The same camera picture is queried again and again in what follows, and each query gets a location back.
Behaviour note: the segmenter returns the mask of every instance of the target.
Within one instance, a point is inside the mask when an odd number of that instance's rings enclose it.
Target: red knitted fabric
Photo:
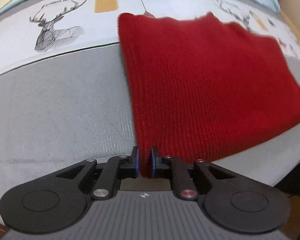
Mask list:
[[[274,38],[211,13],[118,21],[143,174],[151,146],[213,161],[300,123],[300,87]]]

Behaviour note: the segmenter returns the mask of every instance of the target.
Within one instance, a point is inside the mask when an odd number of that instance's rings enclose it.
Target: deer head print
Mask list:
[[[235,4],[231,4],[228,3],[226,1],[223,0],[216,0],[218,4],[215,3],[215,5],[217,5],[221,10],[223,10],[224,12],[231,14],[232,16],[234,16],[236,18],[236,20],[240,21],[243,23],[243,25],[247,28],[248,31],[251,32],[251,28],[249,26],[249,20],[250,20],[250,16],[248,13],[244,13],[242,12],[242,16],[240,17],[238,14],[234,13],[232,10],[230,10],[229,7],[234,7],[238,9],[238,6]]]
[[[37,17],[43,7],[34,15],[33,18],[29,17],[30,22],[38,23],[38,26],[42,27],[34,49],[39,52],[47,51],[50,48],[56,49],[60,46],[64,46],[74,42],[81,34],[83,34],[84,30],[80,26],[75,26],[69,29],[55,30],[54,24],[62,20],[65,14],[81,7],[86,1],[87,0],[79,4],[78,2],[71,0],[71,2],[74,3],[74,6],[69,10],[67,9],[67,7],[65,7],[63,12],[58,14],[50,21],[47,21],[47,19],[44,18],[44,14],[42,14],[40,18]]]

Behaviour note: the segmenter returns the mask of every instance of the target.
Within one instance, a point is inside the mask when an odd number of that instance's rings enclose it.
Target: silver rivet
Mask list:
[[[185,189],[181,191],[181,196],[185,198],[193,198],[197,195],[197,192],[191,189]]]
[[[104,188],[98,188],[96,189],[93,194],[96,196],[96,197],[106,197],[109,195],[109,191],[107,191],[106,189]]]

